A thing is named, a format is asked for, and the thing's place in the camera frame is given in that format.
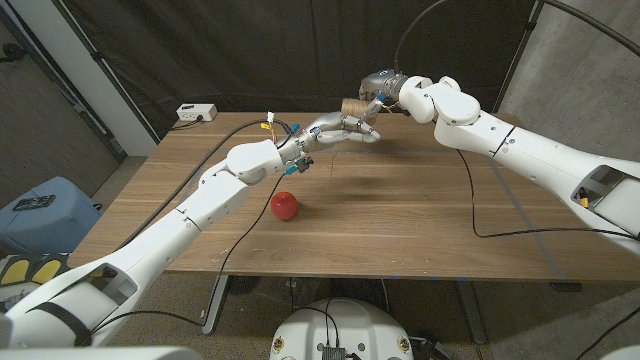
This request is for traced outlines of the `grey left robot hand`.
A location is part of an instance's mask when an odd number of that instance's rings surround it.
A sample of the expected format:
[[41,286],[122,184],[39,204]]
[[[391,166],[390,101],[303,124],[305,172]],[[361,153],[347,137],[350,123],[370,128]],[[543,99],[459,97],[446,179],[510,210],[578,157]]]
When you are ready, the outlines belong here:
[[304,155],[333,147],[339,142],[375,143],[380,139],[380,134],[364,120],[333,112],[316,118],[296,131],[279,148],[279,154],[282,162],[287,164]]

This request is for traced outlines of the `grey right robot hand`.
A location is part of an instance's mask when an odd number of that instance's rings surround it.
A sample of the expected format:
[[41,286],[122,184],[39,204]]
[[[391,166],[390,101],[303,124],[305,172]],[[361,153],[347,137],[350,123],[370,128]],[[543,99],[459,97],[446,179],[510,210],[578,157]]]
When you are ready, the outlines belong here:
[[359,99],[366,101],[363,118],[374,125],[377,114],[399,101],[399,93],[407,77],[393,69],[385,69],[365,77],[360,84]]

